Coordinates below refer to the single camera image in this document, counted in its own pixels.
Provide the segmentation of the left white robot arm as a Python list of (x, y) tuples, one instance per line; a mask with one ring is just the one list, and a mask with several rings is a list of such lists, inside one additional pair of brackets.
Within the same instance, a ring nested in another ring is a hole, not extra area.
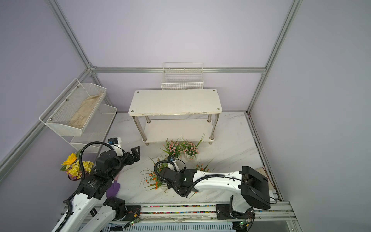
[(94, 213), (93, 218), (86, 225), (83, 224), (85, 218), (113, 185), (121, 170), (140, 160), (141, 148), (139, 146), (118, 156), (112, 144), (94, 141), (81, 149), (80, 162), (84, 151), (92, 145), (102, 145), (108, 150), (100, 154), (96, 166), (89, 175), (86, 175), (85, 172), (82, 173), (77, 190), (64, 201), (68, 209), (54, 227), (54, 232), (100, 232), (111, 221), (124, 219), (128, 220), (128, 223), (123, 227), (126, 229), (139, 220), (141, 211), (139, 206), (129, 210), (125, 206), (124, 200), (112, 196), (105, 200), (100, 210)]

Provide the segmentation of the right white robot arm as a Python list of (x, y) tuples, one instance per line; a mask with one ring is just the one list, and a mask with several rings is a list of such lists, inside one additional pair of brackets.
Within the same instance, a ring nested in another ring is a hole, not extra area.
[(217, 219), (256, 218), (255, 210), (269, 210), (271, 205), (269, 179), (249, 166), (229, 173), (208, 173), (183, 168), (174, 161), (162, 160), (154, 165), (154, 173), (160, 181), (177, 195), (187, 198), (193, 192), (225, 190), (233, 195), (228, 204), (217, 204)]

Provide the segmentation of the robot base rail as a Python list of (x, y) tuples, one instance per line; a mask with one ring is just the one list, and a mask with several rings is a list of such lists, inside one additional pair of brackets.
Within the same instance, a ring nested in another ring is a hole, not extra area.
[(66, 213), (53, 229), (55, 232), (100, 232), (108, 224), (122, 224), (121, 229), (135, 228), (135, 224), (154, 223), (150, 230), (177, 230), (177, 224), (186, 228), (187, 223), (208, 223), (215, 229), (218, 221), (236, 222), (232, 229), (249, 231), (255, 221), (289, 221), (297, 228), (297, 218), (289, 202), (276, 202), (270, 209), (247, 207), (246, 212), (234, 211), (232, 203), (171, 203), (171, 204), (126, 204), (112, 198), (104, 204), (97, 199), (76, 198), (68, 204)]

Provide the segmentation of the pink flower pot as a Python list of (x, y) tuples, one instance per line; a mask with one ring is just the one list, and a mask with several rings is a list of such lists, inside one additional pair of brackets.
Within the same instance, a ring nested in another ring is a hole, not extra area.
[(203, 142), (204, 135), (201, 137), (201, 139), (198, 142), (193, 142), (187, 139), (182, 139), (181, 142), (181, 152), (189, 159), (194, 160), (196, 159), (199, 152), (199, 146)]
[(176, 140), (166, 139), (162, 151), (167, 153), (168, 156), (174, 156), (175, 158), (178, 159), (181, 157), (183, 151), (182, 142), (183, 142), (182, 136), (179, 136)]

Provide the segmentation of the orange flower pot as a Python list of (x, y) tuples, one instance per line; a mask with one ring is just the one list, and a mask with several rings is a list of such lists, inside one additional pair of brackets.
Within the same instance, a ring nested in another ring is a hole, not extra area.
[(198, 160), (194, 165), (194, 169), (197, 171), (210, 173), (213, 171), (213, 169), (210, 169), (211, 162), (212, 162), (211, 160), (210, 161)]
[(163, 180), (161, 180), (157, 176), (156, 172), (154, 171), (155, 164), (158, 161), (165, 161), (165, 160), (167, 160), (167, 157), (159, 158), (157, 159), (156, 162), (152, 160), (153, 162), (152, 169), (145, 168), (144, 170), (141, 171), (141, 176), (143, 176), (143, 179), (141, 180), (140, 184), (144, 185), (144, 188), (147, 188), (147, 190), (158, 190), (160, 188), (168, 187), (168, 185)]

